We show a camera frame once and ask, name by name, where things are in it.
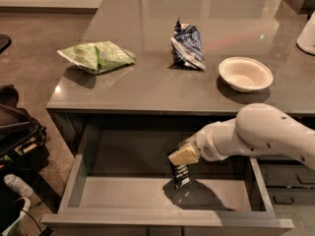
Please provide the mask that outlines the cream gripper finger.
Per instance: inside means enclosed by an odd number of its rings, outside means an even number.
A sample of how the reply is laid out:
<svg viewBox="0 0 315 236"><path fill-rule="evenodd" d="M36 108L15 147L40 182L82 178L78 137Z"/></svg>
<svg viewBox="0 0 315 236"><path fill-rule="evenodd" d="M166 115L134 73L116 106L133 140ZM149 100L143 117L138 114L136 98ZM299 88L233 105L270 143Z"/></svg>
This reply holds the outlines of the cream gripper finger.
<svg viewBox="0 0 315 236"><path fill-rule="evenodd" d="M182 142L180 142L179 146L180 147L184 147L186 145L190 145L190 146L194 147L196 145L196 137L197 137L196 134L190 136L189 138L187 138L187 139L183 140Z"/></svg>
<svg viewBox="0 0 315 236"><path fill-rule="evenodd" d="M191 145L185 145L168 156L173 165L195 164L199 158L198 150Z"/></svg>

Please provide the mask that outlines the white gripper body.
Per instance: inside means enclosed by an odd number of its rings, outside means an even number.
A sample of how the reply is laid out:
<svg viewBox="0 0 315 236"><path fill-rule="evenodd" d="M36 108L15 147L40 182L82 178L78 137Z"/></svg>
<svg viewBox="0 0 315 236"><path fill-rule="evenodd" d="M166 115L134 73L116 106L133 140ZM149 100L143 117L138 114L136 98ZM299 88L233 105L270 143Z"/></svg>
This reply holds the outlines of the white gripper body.
<svg viewBox="0 0 315 236"><path fill-rule="evenodd" d="M215 122L203 127L195 134L195 144L201 156L207 161L222 161L226 156L221 154L215 146L214 130L220 125Z"/></svg>

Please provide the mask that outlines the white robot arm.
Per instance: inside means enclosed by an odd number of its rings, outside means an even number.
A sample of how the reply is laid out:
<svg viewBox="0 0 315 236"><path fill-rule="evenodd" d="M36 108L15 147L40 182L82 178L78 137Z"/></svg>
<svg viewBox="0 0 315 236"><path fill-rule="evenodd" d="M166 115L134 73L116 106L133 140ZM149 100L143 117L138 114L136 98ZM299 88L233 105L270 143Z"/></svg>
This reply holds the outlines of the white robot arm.
<svg viewBox="0 0 315 236"><path fill-rule="evenodd" d="M174 165L186 165L201 158L220 161L234 155L266 154L282 154L314 170L315 131L274 106L252 103L233 119L204 126L168 159Z"/></svg>

